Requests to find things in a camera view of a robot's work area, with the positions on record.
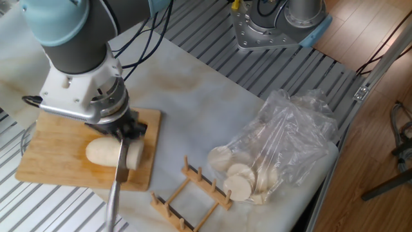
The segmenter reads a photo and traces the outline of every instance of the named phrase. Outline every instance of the yellow cable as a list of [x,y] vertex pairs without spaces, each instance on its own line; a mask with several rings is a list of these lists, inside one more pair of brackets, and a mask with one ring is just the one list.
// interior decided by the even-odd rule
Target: yellow cable
[[239,9],[239,1],[240,0],[234,0],[234,2],[232,3],[232,9],[233,10]]

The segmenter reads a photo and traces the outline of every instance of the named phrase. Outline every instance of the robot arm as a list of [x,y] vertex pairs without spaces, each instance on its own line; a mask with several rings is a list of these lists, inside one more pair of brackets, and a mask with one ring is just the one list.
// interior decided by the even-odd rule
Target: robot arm
[[122,66],[107,42],[167,7],[170,0],[21,0],[23,15],[50,61],[40,108],[102,133],[137,137],[145,127],[129,108]]

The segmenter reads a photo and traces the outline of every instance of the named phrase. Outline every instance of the radish slice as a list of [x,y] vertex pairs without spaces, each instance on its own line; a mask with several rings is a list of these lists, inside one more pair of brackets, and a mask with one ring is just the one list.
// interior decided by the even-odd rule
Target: radish slice
[[266,168],[257,171],[256,191],[259,193],[268,189],[268,172]]
[[262,193],[251,195],[250,198],[256,204],[265,204],[267,195],[268,195],[268,192],[262,192]]
[[224,181],[223,190],[226,194],[228,190],[232,191],[230,199],[235,201],[244,201],[248,199],[252,193],[252,186],[247,179],[235,175]]
[[255,173],[246,164],[233,164],[227,170],[226,174],[227,174],[228,177],[235,176],[235,175],[244,177],[249,181],[251,186],[255,186],[255,184],[256,184]]
[[209,164],[218,171],[226,171],[232,164],[233,153],[226,146],[213,148],[207,156]]
[[273,187],[277,184],[277,181],[279,180],[279,175],[277,174],[277,168],[273,167],[268,174],[268,184],[269,187]]

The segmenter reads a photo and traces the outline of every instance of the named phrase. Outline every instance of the metal grating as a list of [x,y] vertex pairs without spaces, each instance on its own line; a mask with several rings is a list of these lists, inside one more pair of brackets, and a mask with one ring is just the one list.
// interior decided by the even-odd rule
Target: metal grating
[[[278,88],[290,95],[322,89],[343,135],[360,107],[352,96],[362,79],[311,48],[239,50],[229,8],[226,0],[176,0],[165,37],[263,100]],[[90,189],[14,178],[22,136],[0,113],[0,231],[102,231],[105,204]],[[135,231],[128,225],[119,217],[116,231]]]
[[165,38],[263,100],[279,88],[322,89],[341,136],[359,109],[352,97],[362,78],[313,48],[241,51],[229,12],[225,0],[176,0]]
[[[0,113],[0,231],[102,231],[105,203],[92,190],[15,179],[23,132]],[[135,231],[128,225],[118,217],[116,231]]]

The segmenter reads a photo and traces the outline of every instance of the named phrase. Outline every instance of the wooden floor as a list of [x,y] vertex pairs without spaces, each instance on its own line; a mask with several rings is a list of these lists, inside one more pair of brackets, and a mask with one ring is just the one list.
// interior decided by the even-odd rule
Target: wooden floor
[[[412,0],[326,0],[326,4],[334,20],[315,47],[354,70],[412,9]],[[361,200],[365,191],[398,174],[397,160],[390,153],[395,140],[389,119],[396,100],[412,108],[412,52],[392,65],[353,121],[316,232],[412,231],[411,185],[368,202]],[[406,121],[400,113],[399,124]]]

